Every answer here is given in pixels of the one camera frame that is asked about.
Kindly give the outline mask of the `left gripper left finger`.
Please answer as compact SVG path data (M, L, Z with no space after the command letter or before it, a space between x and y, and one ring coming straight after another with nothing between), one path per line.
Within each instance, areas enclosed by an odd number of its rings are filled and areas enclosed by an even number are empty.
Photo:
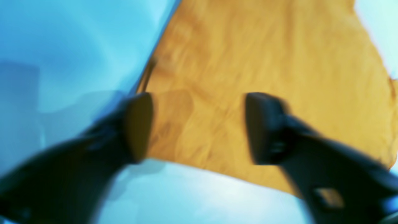
M88 224L110 182L146 157L154 103L144 92L74 139L1 178L1 217L19 224Z

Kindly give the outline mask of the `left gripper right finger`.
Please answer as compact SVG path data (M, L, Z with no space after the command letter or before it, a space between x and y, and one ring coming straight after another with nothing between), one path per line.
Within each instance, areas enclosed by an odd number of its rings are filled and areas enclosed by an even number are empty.
M272 95L245 95L245 123L253 163L279 166L315 223L397 223L397 176L376 161L322 137Z

